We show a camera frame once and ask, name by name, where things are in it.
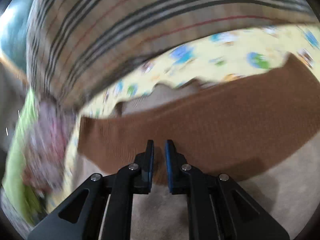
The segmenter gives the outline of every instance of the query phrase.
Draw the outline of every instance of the lime green fabric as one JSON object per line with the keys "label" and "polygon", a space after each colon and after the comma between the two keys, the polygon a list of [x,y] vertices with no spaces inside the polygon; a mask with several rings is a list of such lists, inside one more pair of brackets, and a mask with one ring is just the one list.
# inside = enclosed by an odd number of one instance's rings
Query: lime green fabric
{"label": "lime green fabric", "polygon": [[23,156],[24,137],[31,125],[37,120],[35,95],[29,89],[24,107],[17,122],[10,150],[6,161],[6,170],[2,181],[5,193],[18,214],[30,224],[33,217],[41,210],[40,202],[32,188],[22,183],[25,161]]}

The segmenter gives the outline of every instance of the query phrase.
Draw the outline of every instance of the yellow fabric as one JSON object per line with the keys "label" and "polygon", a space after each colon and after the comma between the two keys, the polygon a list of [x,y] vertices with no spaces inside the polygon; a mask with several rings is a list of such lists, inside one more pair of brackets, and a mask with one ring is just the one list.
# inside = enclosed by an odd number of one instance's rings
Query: yellow fabric
{"label": "yellow fabric", "polygon": [[80,116],[107,118],[116,103],[148,95],[157,83],[179,87],[191,79],[228,82],[279,67],[292,52],[320,80],[320,26],[284,25],[215,34],[181,45],[154,58],[97,95],[79,113],[70,139],[63,190],[52,195],[52,211],[72,192]]}

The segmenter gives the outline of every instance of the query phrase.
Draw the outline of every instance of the plaid fabric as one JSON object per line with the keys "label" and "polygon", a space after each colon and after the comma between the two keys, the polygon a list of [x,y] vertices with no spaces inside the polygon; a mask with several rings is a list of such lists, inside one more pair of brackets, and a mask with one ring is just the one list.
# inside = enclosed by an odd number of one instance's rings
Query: plaid fabric
{"label": "plaid fabric", "polygon": [[318,22],[306,0],[34,0],[27,76],[38,94],[78,109],[179,44],[245,27]]}

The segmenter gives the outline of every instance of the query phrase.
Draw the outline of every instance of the blurred floral fabric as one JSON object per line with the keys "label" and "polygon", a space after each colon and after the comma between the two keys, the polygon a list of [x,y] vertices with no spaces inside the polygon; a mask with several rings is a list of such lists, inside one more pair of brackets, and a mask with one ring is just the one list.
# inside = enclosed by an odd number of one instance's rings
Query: blurred floral fabric
{"label": "blurred floral fabric", "polygon": [[229,82],[265,73],[295,54],[320,80],[320,25],[283,25],[219,33],[185,43],[141,65],[95,96],[78,114],[66,152],[63,190],[48,198],[52,211],[72,191],[81,115],[107,118],[116,103],[149,95],[158,83],[172,88],[191,79]]}

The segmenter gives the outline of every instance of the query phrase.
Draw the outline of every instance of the patterned yellow cloth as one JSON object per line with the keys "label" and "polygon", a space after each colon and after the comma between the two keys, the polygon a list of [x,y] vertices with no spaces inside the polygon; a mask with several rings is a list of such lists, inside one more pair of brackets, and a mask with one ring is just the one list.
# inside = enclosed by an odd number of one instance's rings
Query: patterned yellow cloth
{"label": "patterned yellow cloth", "polygon": [[48,198],[51,212],[72,192],[80,116],[107,118],[116,103],[148,95],[157,83],[172,88],[191,79],[228,82],[279,67],[292,52],[320,80],[320,26],[284,25],[219,33],[171,49],[140,66],[83,107],[70,139],[63,190]]}

